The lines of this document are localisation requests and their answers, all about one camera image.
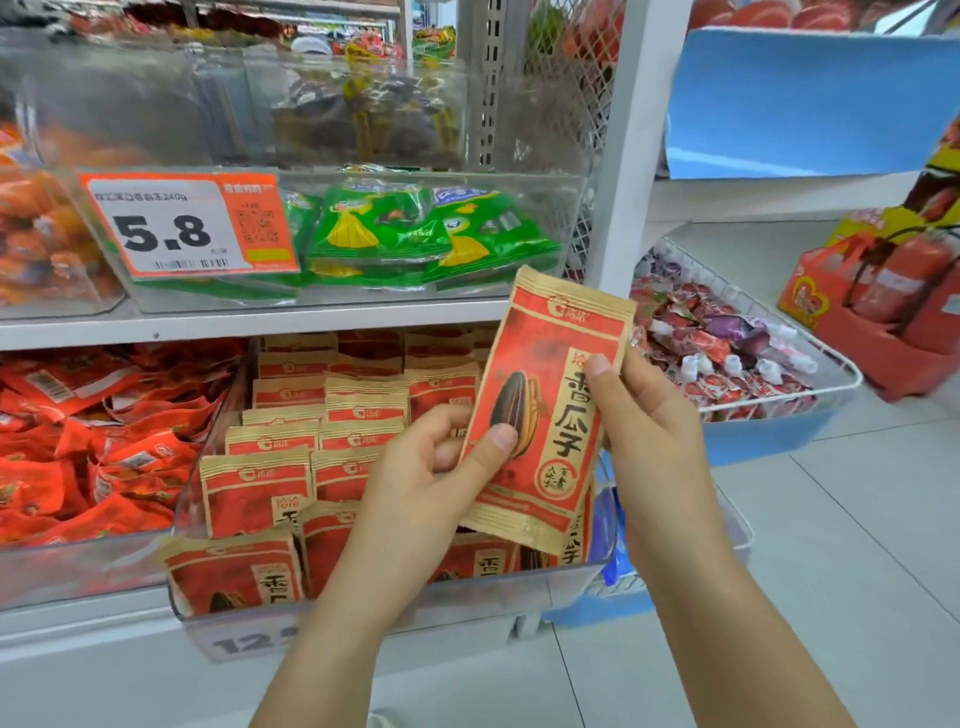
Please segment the right hand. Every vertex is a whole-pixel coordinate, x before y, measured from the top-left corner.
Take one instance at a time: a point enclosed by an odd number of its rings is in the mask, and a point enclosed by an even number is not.
[[[586,371],[610,437],[627,548],[641,574],[651,558],[729,550],[697,408],[633,347],[622,380],[600,354]]]

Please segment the orange price label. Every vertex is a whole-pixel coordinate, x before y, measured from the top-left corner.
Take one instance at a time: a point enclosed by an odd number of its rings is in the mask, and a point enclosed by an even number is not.
[[[80,179],[135,279],[300,269],[276,175],[90,172]]]

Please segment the red snack package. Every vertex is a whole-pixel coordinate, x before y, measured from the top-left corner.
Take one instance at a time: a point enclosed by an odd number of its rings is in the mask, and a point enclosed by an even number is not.
[[[200,478],[211,539],[296,526],[297,512],[316,499],[307,448],[208,455],[201,458]]]
[[[146,513],[123,496],[113,495],[80,516],[64,521],[43,535],[26,542],[29,546],[49,546],[105,536],[122,536],[141,531],[164,531],[173,525],[154,513]]]
[[[287,376],[253,381],[253,409],[323,404],[325,376]]]
[[[318,421],[267,425],[230,427],[227,430],[227,455],[279,452],[294,448],[317,449]]]
[[[310,454],[310,468],[318,500],[360,500],[373,463],[383,448],[318,450]]]
[[[438,404],[472,407],[476,402],[480,383],[480,367],[476,363],[448,369],[408,369],[405,374],[410,393],[411,422]]]
[[[328,423],[320,428],[320,449],[377,448],[402,431],[402,420]]]
[[[256,375],[260,379],[321,375],[330,371],[337,359],[337,352],[260,352]]]
[[[66,487],[71,481],[75,481],[73,466],[64,460],[0,461],[0,508],[10,508],[27,516],[53,516],[63,507]]]
[[[563,554],[603,440],[584,366],[600,353],[619,371],[635,313],[633,302],[520,269],[461,459],[499,423],[519,439],[462,526]]]
[[[262,352],[324,352],[337,351],[335,333],[281,333],[260,337]]]
[[[486,533],[458,533],[429,582],[472,579],[513,573],[519,566],[520,544]]]
[[[404,337],[404,346],[407,356],[470,356],[473,354],[473,337],[469,334],[446,338],[408,333]]]
[[[311,599],[324,590],[337,566],[359,508],[357,501],[318,500],[300,512],[300,545],[309,585],[307,595]]]
[[[26,516],[11,508],[0,508],[0,546],[38,536],[59,524],[49,516]]]
[[[300,559],[283,528],[217,541],[173,538],[155,558],[188,617],[303,599]]]
[[[403,356],[403,339],[399,331],[391,328],[337,331],[337,348],[358,359],[393,359]]]
[[[0,367],[0,379],[42,407],[53,422],[97,404],[137,382],[139,367],[103,349],[64,353],[56,360],[24,359]]]

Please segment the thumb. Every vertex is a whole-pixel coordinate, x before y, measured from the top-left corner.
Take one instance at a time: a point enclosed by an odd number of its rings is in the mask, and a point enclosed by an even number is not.
[[[590,393],[613,446],[624,448],[632,440],[635,442],[638,432],[652,421],[634,401],[610,361],[603,354],[595,354],[587,362],[585,371]]]
[[[442,497],[458,516],[467,512],[470,504],[503,467],[516,445],[516,430],[509,425],[494,425],[449,474],[439,483]]]

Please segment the price label sticker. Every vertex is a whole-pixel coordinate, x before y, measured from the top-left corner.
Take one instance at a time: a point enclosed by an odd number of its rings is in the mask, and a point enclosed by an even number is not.
[[[215,619],[187,629],[210,662],[225,663],[286,649],[297,637],[297,617],[284,612],[249,619]]]
[[[300,269],[276,175],[91,172],[80,179],[135,279]]]

